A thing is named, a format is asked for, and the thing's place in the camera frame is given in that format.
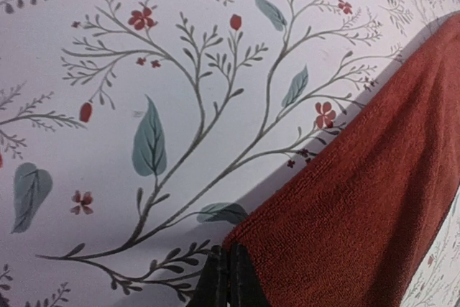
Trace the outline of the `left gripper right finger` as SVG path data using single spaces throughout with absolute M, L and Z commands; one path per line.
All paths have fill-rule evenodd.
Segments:
M 233 244 L 230 250 L 229 304 L 235 307 L 270 307 L 248 250 Z

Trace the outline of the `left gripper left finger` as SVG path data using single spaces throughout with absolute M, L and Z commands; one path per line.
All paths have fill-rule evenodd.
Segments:
M 228 306 L 229 276 L 228 252 L 219 245 L 212 246 L 188 307 Z

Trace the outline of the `dark red towel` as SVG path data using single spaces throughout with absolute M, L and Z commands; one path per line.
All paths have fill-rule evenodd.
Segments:
M 238 225 L 272 306 L 398 306 L 459 188 L 459 17 Z

